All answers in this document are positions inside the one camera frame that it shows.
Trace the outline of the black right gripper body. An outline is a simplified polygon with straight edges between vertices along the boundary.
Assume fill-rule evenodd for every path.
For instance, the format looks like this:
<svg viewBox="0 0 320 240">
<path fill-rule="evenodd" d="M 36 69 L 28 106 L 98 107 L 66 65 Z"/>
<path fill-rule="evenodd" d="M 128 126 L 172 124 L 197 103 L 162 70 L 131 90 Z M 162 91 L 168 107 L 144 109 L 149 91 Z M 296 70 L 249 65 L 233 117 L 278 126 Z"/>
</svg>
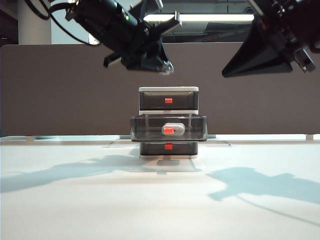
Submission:
<svg viewBox="0 0 320 240">
<path fill-rule="evenodd" d="M 304 72 L 316 66 L 307 50 L 316 52 L 315 0 L 250 0 L 264 40 Z"/>
</svg>

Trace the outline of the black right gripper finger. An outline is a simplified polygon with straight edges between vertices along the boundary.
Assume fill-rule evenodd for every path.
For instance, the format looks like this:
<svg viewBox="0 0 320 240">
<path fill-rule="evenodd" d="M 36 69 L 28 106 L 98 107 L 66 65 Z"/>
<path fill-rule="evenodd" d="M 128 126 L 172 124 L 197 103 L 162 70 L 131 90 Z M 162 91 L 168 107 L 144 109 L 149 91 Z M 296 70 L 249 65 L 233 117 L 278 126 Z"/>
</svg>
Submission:
<svg viewBox="0 0 320 240">
<path fill-rule="evenodd" d="M 261 51 L 266 48 L 272 49 L 270 44 L 265 43 L 265 41 L 263 40 L 263 36 L 261 35 L 261 32 L 259 30 L 258 23 L 256 21 L 254 21 L 252 23 L 252 26 L 251 26 L 251 29 L 250 29 L 249 34 L 247 36 L 247 39 L 243 42 L 240 49 L 250 49 L 250 50 Z"/>
<path fill-rule="evenodd" d="M 290 73 L 290 62 L 271 48 L 261 51 L 241 48 L 224 68 L 224 77 Z"/>
</svg>

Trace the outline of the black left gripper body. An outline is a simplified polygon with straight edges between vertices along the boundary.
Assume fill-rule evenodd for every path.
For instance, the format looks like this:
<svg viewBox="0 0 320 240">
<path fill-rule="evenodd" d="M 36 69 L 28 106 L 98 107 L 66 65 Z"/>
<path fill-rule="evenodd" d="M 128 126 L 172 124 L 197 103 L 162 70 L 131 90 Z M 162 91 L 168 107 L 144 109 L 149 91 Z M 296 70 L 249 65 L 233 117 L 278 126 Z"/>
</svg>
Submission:
<svg viewBox="0 0 320 240">
<path fill-rule="evenodd" d="M 103 61 L 105 68 L 110 67 L 116 62 L 122 63 L 123 56 L 142 56 L 144 54 L 152 55 L 157 43 L 161 43 L 163 35 L 171 32 L 177 27 L 182 25 L 180 19 L 180 13 L 175 11 L 173 17 L 167 21 L 164 21 L 158 25 L 149 25 L 144 21 L 138 25 L 136 35 L 129 43 L 128 47 L 124 51 L 114 51 L 110 55 L 106 56 Z"/>
</svg>

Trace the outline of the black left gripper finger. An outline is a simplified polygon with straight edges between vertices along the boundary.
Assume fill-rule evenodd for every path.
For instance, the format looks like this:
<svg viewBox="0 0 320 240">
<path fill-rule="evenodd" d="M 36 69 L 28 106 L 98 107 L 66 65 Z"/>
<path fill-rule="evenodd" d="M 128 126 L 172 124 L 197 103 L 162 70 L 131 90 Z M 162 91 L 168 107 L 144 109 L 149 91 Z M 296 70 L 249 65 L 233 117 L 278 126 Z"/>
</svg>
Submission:
<svg viewBox="0 0 320 240">
<path fill-rule="evenodd" d="M 123 56 L 122 64 L 129 71 L 165 73 L 164 60 L 157 53 Z"/>
<path fill-rule="evenodd" d="M 153 50 L 152 62 L 155 65 L 156 71 L 162 75 L 172 74 L 174 67 L 167 57 L 163 44 L 157 42 Z"/>
</svg>

